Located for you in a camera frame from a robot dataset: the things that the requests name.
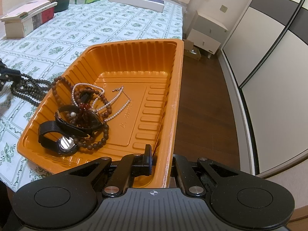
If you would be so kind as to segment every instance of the white nightstand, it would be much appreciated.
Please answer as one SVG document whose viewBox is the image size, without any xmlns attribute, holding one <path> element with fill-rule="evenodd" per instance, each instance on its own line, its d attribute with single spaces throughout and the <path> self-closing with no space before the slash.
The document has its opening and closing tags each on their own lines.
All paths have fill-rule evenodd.
<svg viewBox="0 0 308 231">
<path fill-rule="evenodd" d="M 197 10 L 186 35 L 194 45 L 209 52 L 210 58 L 227 38 L 228 30 L 219 21 Z"/>
</svg>

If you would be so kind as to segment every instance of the wristwatch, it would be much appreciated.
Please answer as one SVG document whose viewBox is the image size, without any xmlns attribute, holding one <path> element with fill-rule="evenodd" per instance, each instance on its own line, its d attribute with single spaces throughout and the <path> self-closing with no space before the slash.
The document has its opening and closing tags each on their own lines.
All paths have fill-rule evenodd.
<svg viewBox="0 0 308 231">
<path fill-rule="evenodd" d="M 94 109 L 88 110 L 88 116 L 89 116 L 89 128 L 82 128 L 74 126 L 68 122 L 66 122 L 64 119 L 62 119 L 60 113 L 68 111 L 68 112 L 75 112 L 78 114 L 79 107 L 75 105 L 64 105 L 62 107 L 59 107 L 56 111 L 54 117 L 57 125 L 69 133 L 71 136 L 77 136 L 77 137 L 87 137 L 88 135 L 92 135 L 94 132 L 98 131 L 100 128 L 103 127 L 103 118 L 101 115 Z"/>
<path fill-rule="evenodd" d="M 70 134 L 61 129 L 55 121 L 43 122 L 38 128 L 38 141 L 44 148 L 54 151 L 60 155 L 72 155 L 77 152 L 79 147 L 74 144 Z M 60 133 L 63 136 L 57 141 L 50 140 L 44 136 L 45 134 L 51 132 Z"/>
</svg>

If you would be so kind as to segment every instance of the crosshair marking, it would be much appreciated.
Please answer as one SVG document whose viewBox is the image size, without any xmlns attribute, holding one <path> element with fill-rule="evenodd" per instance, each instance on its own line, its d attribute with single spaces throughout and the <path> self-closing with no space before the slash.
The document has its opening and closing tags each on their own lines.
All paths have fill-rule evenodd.
<svg viewBox="0 0 308 231">
<path fill-rule="evenodd" d="M 151 194 L 151 195 L 157 195 L 157 194 L 159 194 L 159 192 L 157 192 L 156 190 L 152 190 L 152 191 L 150 192 L 150 194 Z"/>
</svg>

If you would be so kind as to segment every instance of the electrical outlet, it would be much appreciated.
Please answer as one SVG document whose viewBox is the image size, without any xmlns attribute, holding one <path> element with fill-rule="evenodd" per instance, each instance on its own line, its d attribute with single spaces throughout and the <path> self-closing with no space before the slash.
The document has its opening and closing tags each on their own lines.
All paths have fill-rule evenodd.
<svg viewBox="0 0 308 231">
<path fill-rule="evenodd" d="M 220 11 L 222 11 L 223 13 L 226 13 L 226 11 L 227 11 L 227 7 L 226 6 L 224 6 L 224 5 L 222 5 L 221 7 L 220 7 Z"/>
</svg>

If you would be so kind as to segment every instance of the floral bedsheet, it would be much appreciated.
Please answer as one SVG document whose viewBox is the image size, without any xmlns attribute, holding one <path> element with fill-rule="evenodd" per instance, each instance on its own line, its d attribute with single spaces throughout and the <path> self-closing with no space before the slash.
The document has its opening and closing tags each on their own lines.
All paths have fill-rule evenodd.
<svg viewBox="0 0 308 231">
<path fill-rule="evenodd" d="M 182 7 L 165 2 L 162 13 L 101 0 L 70 5 L 27 37 L 0 40 L 0 58 L 36 79 L 53 80 L 90 45 L 147 38 L 182 38 Z M 36 107 L 0 92 L 0 180 L 13 191 L 51 175 L 18 154 L 17 142 Z"/>
</svg>

